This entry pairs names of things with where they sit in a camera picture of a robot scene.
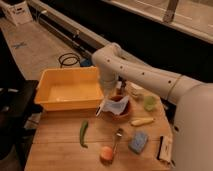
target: floor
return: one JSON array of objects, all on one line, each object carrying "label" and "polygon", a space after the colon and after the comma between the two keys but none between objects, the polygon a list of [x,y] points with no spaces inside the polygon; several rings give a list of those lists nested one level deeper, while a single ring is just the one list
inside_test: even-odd
[{"label": "floor", "polygon": [[[18,27],[5,18],[0,18],[2,29],[13,57],[26,79],[39,80],[46,68],[58,68],[58,57],[67,52],[74,52],[69,46],[56,38],[37,22],[29,22]],[[26,128],[36,128],[40,114],[34,114]],[[29,151],[32,137],[26,140],[24,147]],[[0,160],[1,171],[21,171],[16,151]]]}]

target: green chili pepper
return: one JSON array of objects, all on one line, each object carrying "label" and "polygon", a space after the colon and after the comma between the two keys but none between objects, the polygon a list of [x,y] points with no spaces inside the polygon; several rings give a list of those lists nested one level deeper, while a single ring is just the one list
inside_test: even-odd
[{"label": "green chili pepper", "polygon": [[81,124],[81,129],[80,129],[80,144],[82,147],[84,148],[88,148],[88,146],[84,143],[84,135],[85,135],[85,132],[88,128],[88,121],[84,120]]}]

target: sponge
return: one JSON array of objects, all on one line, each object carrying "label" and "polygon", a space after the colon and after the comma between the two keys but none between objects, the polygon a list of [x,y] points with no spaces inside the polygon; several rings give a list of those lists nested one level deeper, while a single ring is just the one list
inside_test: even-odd
[{"label": "sponge", "polygon": [[148,140],[148,136],[146,133],[136,132],[133,139],[129,143],[129,149],[136,154],[140,154],[147,140]]}]

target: wooden tabletop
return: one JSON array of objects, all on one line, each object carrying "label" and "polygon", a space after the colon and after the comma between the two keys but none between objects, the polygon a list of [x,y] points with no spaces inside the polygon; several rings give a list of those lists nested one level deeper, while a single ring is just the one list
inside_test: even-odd
[{"label": "wooden tabletop", "polygon": [[[132,113],[130,118],[118,121],[101,113],[95,117],[95,109],[44,112],[37,128],[30,150],[26,171],[166,171],[170,166],[157,160],[160,136],[172,137],[171,129],[160,98],[147,90],[143,95],[157,98],[156,109],[147,112],[143,108],[143,100],[135,100],[130,96]],[[132,127],[129,120],[135,116],[152,116],[155,121],[140,127]],[[85,134],[88,148],[79,143],[79,132],[83,120],[89,122]],[[105,166],[99,160],[101,147],[113,146],[116,130],[121,127],[124,134],[117,147],[112,165]],[[140,155],[129,150],[128,143],[135,131],[143,131],[148,135],[148,142]]]}]

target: banana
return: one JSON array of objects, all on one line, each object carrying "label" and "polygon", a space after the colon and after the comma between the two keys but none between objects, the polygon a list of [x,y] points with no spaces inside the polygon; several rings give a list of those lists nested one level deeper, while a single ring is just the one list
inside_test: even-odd
[{"label": "banana", "polygon": [[152,123],[154,120],[155,119],[153,117],[135,118],[130,122],[130,124],[132,126],[141,126],[144,124]]}]

